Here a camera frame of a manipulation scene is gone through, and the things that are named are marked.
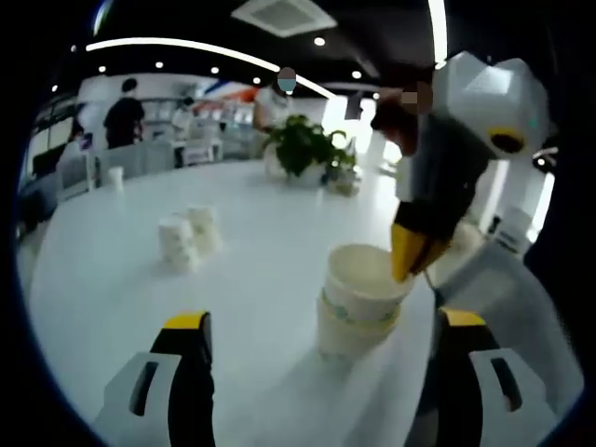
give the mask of green plant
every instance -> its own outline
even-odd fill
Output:
[[[321,125],[310,124],[304,115],[292,115],[282,127],[275,128],[269,133],[263,148],[274,143],[282,168],[288,173],[299,176],[313,163],[330,166],[334,161],[349,162],[350,157],[353,156],[333,146],[334,135],[345,137],[345,132],[336,130],[325,135]]]

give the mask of white table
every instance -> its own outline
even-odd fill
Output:
[[[34,331],[66,398],[90,423],[104,386],[150,349],[168,318],[208,309],[218,440],[234,410],[311,355],[330,250],[353,242],[389,249],[397,203],[385,176],[366,173],[359,195],[346,198],[271,183],[259,162],[141,177],[122,196],[100,188],[60,205],[49,224],[31,289]],[[197,273],[173,276],[160,260],[157,222],[189,204],[216,208],[224,246]],[[433,306],[426,295],[408,301],[414,314]],[[408,354],[422,367],[406,386],[417,402],[432,330],[428,321],[411,326],[422,333]]]

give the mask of paper cup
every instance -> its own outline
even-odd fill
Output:
[[[192,272],[198,268],[199,256],[191,224],[172,216],[159,222],[159,245],[164,260],[179,272]]]
[[[349,320],[365,323],[391,318],[413,286],[391,275],[391,254],[370,245],[345,245],[329,256],[324,292]]]
[[[186,216],[192,225],[196,248],[201,253],[216,251],[221,245],[221,235],[215,222],[212,207],[189,206]]]
[[[114,166],[108,169],[110,176],[110,183],[116,191],[124,191],[124,168],[121,166]]]
[[[338,319],[321,298],[317,303],[318,350],[327,356],[356,360],[382,343],[395,324],[370,327],[348,324]]]

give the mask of person in black shirt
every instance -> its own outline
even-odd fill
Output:
[[[137,88],[133,77],[122,83],[122,98],[114,104],[103,121],[108,149],[134,144],[142,136],[142,119],[145,111],[141,102],[132,96]]]

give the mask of ceiling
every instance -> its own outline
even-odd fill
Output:
[[[445,0],[448,53],[462,50],[491,62],[520,57],[545,83],[551,79],[545,27],[538,11],[526,0]],[[119,37],[170,37],[228,47],[252,56],[290,66],[317,83],[354,81],[402,86],[430,79],[434,67],[432,24],[427,0],[318,0],[337,27],[315,33],[279,38],[230,17],[244,0],[198,2],[168,0],[114,0],[93,36],[87,24],[78,36],[79,50],[61,66],[57,82],[72,86],[97,74],[164,71],[209,75],[213,65],[221,77],[250,83],[252,78],[273,79],[259,67],[221,55],[176,47],[117,47],[86,53],[85,44]],[[315,36],[326,39],[324,47],[313,44]],[[304,94],[315,94],[303,88]]]

